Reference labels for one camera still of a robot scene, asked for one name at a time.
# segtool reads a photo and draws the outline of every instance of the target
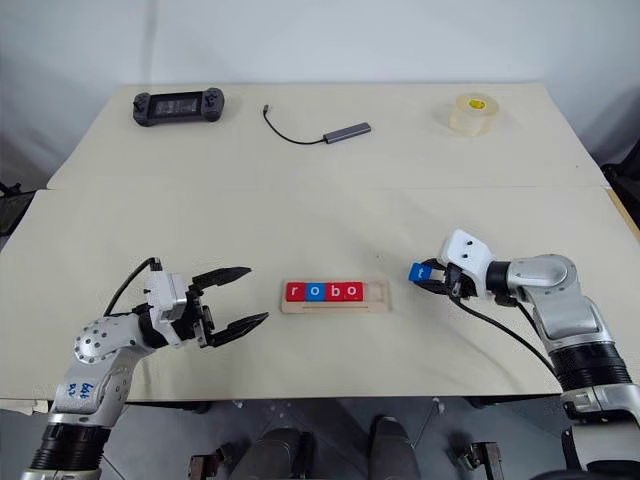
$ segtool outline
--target black cable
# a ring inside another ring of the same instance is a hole
[[[462,302],[460,301],[459,298],[456,297],[449,297],[451,299],[451,301],[456,304],[458,307],[460,307],[462,310],[464,310],[465,312],[473,315],[474,317],[479,318],[480,320],[484,320],[485,322],[493,325],[496,328],[499,328],[500,330],[502,330],[504,333],[506,333],[507,335],[509,335],[511,338],[513,338],[514,340],[520,342],[525,348],[527,348],[527,350],[529,350],[531,353],[533,353],[536,357],[538,357],[538,359],[544,364],[545,367],[547,367],[547,370],[549,370],[551,372],[551,374],[555,377],[556,373],[553,370],[553,367],[551,366],[551,364],[549,363],[549,361],[544,358],[542,356],[542,354],[536,350],[529,342],[527,342],[524,338],[522,338],[520,335],[518,335],[517,333],[515,333],[514,331],[508,329],[507,327],[505,327],[504,325],[502,325],[501,323],[495,321],[493,318],[491,317],[487,317],[486,315],[483,315],[480,312],[476,312],[474,309],[467,307],[466,305],[463,305]]]
[[[321,138],[320,140],[314,140],[313,142],[298,142],[297,140],[292,140],[288,137],[285,137],[278,130],[276,130],[276,127],[274,127],[269,121],[269,119],[267,118],[268,111],[269,111],[269,105],[265,105],[264,108],[262,109],[262,116],[264,117],[264,121],[267,122],[267,125],[271,127],[271,130],[276,132],[276,135],[278,135],[280,138],[283,138],[287,142],[295,143],[296,145],[315,145],[316,143],[323,143],[325,141],[324,138]]]
[[[125,289],[129,286],[129,284],[133,281],[133,279],[136,278],[140,274],[140,272],[142,272],[142,270],[144,270],[148,266],[152,267],[151,268],[152,270],[162,270],[162,266],[160,265],[160,260],[158,260],[155,257],[149,257],[140,265],[138,265],[136,269],[129,274],[129,276],[124,281],[124,283],[120,285],[120,288],[116,290],[116,293],[113,294],[113,297],[109,302],[109,305],[107,305],[107,309],[104,311],[104,314],[103,314],[104,317],[108,317],[109,315],[111,315],[111,310],[113,310],[113,307],[115,307],[116,302],[120,298],[120,295],[122,295],[122,292],[124,292]]]
[[[520,309],[520,311],[522,312],[522,314],[525,316],[525,318],[529,322],[529,325],[531,325],[531,328],[533,328],[533,331],[538,333],[538,329],[536,328],[536,323],[533,321],[533,317],[531,316],[529,311],[525,308],[525,306],[522,305],[522,303],[517,302],[516,303],[516,307],[518,307]]]

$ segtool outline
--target gray floor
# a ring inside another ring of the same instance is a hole
[[[316,438],[314,478],[366,478],[367,436],[371,421],[393,415],[416,447],[423,478],[483,479],[484,472],[456,470],[447,456],[449,439],[499,443],[505,478],[527,479],[562,468],[560,432],[568,425],[557,398],[474,409],[458,397],[249,400],[238,408],[216,402],[210,411],[191,412],[131,405],[105,450],[105,480],[187,479],[189,458],[231,442],[246,448],[279,426],[312,431]],[[39,445],[46,416],[0,411],[0,478],[19,478]],[[227,478],[221,472],[219,478]]]

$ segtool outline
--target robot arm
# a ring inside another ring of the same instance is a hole
[[[122,291],[146,265],[146,302],[129,313],[112,314]],[[211,311],[200,303],[204,289],[224,285],[249,273],[245,267],[222,268],[193,278],[185,288],[179,275],[164,272],[148,259],[116,293],[105,315],[75,337],[72,364],[58,385],[42,437],[23,480],[94,480],[110,429],[120,417],[137,363],[168,344],[180,347],[195,339],[201,348],[219,347],[260,325],[268,313],[253,315],[214,333]]]
[[[417,285],[459,301],[478,296],[504,306],[533,305],[533,323],[562,386],[569,468],[640,469],[640,387],[631,378],[602,315],[580,292],[576,266],[559,255],[496,261],[479,239],[456,230],[438,259],[442,282]]]

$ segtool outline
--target blue letter block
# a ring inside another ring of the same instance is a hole
[[[411,266],[411,271],[409,272],[409,281],[421,282],[423,280],[429,280],[432,270],[433,269],[431,267],[427,267],[421,263],[414,263]]]
[[[326,298],[326,285],[324,283],[307,283],[305,301],[324,302]]]

